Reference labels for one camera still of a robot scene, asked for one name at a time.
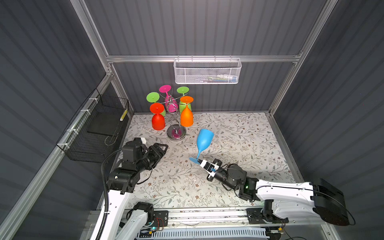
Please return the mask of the red plastic wine glass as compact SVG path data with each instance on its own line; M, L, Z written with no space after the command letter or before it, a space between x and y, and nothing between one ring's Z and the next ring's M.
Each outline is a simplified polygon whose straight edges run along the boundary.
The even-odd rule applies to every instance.
M165 108L160 103L153 103L150 106L150 111L154 114L152 117L152 127L154 130L160 131L163 130L166 126L165 118L162 115Z

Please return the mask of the blue plastic wine glass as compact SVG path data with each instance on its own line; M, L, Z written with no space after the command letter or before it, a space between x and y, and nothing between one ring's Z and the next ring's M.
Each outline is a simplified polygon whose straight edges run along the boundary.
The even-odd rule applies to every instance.
M197 148L198 148L198 155L197 157L190 158L190 161L198 164L199 157L203 151L205 151L212 143L212 140L214 138L214 133L207 129L201 129L199 131L198 137L197 137Z

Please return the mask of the orange plastic wine glass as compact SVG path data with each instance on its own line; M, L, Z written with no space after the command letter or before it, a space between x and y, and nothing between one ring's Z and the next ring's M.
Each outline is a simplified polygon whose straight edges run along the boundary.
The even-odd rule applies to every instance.
M192 111L189 109L189 105L194 101L194 98L190 96L181 97L181 104L184 109L181 113L181 125L183 127L190 127L194 124L194 116Z

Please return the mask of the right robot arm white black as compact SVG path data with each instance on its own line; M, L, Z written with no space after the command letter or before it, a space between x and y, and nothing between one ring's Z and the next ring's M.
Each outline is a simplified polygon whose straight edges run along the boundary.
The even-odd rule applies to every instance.
M227 191L247 202L263 202L260 211L267 223L288 223L291 218L318 218L336 226L353 226L356 220L348 211L341 190L324 179L288 184L251 178L237 164L198 160L209 182L218 180Z

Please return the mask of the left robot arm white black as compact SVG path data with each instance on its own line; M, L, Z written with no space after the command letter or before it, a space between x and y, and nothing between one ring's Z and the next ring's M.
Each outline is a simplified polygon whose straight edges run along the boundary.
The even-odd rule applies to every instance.
M123 153L114 169L106 174L101 167L104 205L92 233L92 240L134 240L141 230L153 233L156 218L153 204L139 202L130 210L126 223L121 220L143 171L152 171L168 150L168 145L155 143L147 147L144 138L134 138L111 156Z

